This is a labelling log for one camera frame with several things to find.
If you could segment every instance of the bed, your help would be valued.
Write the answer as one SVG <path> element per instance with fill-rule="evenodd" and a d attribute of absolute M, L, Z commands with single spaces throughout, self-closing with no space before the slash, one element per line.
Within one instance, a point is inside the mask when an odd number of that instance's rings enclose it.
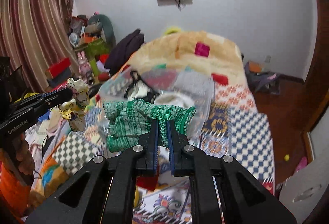
<path fill-rule="evenodd" d="M 98 153 L 106 157 L 116 153 L 106 150 L 105 133 L 98 128 L 104 117 L 102 101 L 116 96 L 125 85 L 122 84 L 119 89 L 114 87 L 116 93 L 110 95 L 104 94 L 104 88 L 110 89 L 106 86 L 122 77 L 127 66 L 141 75 L 157 68 L 194 71 L 208 78 L 219 78 L 220 83 L 212 82 L 207 87 L 207 93 L 211 95 L 209 113 L 201 131 L 190 139 L 190 144 L 217 157 L 231 154 L 274 193 L 274 155 L 268 119 L 257 111 L 247 86 L 241 53 L 235 43 L 204 31 L 183 32 L 163 36 L 135 52 L 120 72 L 101 88 L 101 99 L 97 102 L 91 100 L 86 114 L 86 130 L 76 133 L 95 144 Z M 227 80 L 226 84 L 221 82 L 223 77 Z M 188 177 L 171 176 L 168 151 L 164 147 L 159 149 L 158 164 L 159 178 L 155 191 L 139 187 L 140 199 L 134 208 L 133 223 L 191 223 Z"/>

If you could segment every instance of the metal bolt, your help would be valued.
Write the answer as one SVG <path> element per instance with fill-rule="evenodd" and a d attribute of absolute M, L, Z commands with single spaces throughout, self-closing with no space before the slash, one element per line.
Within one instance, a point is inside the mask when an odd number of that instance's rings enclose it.
<path fill-rule="evenodd" d="M 187 152 L 192 152 L 194 150 L 194 147 L 192 145 L 185 145 L 184 150 Z"/>
<path fill-rule="evenodd" d="M 133 148 L 133 150 L 135 151 L 135 152 L 141 152 L 142 150 L 143 150 L 144 148 L 143 148 L 143 146 L 141 146 L 141 145 L 135 145 L 134 146 L 134 148 Z"/>
<path fill-rule="evenodd" d="M 223 160 L 226 162 L 226 163 L 232 163 L 233 162 L 233 157 L 230 156 L 230 155 L 225 155 L 223 157 Z"/>
<path fill-rule="evenodd" d="M 103 160 L 104 160 L 104 157 L 102 157 L 101 155 L 97 155 L 93 159 L 94 163 L 96 163 L 96 164 L 103 162 Z"/>

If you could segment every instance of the orange fabric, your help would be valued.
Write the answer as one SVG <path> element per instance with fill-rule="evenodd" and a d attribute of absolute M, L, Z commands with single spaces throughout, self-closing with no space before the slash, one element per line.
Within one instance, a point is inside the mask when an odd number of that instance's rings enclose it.
<path fill-rule="evenodd" d="M 1 167 L 0 181 L 0 199 L 8 204 L 9 210 L 19 220 L 23 216 L 27 203 L 31 186 L 22 186 L 15 176 L 8 171 L 3 163 Z"/>

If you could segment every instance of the green knit glove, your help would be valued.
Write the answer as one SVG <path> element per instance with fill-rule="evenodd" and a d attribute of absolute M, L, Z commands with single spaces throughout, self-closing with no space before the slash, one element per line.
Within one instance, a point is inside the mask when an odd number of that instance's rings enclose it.
<path fill-rule="evenodd" d="M 137 145 L 139 136 L 150 131 L 152 119 L 159 121 L 159 146 L 168 147 L 167 121 L 174 120 L 177 132 L 186 134 L 195 114 L 195 107 L 154 105 L 143 100 L 103 102 L 103 108 L 109 120 L 107 146 L 111 153 Z"/>

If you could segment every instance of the striped curtain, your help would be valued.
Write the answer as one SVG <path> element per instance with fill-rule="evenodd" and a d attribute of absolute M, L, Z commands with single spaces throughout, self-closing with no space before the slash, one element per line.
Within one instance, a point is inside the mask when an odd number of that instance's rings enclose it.
<path fill-rule="evenodd" d="M 69 0 L 0 0 L 0 55 L 11 59 L 14 71 L 23 66 L 24 80 L 34 92 L 48 86 L 45 70 L 65 57 L 78 72 L 65 23 Z"/>

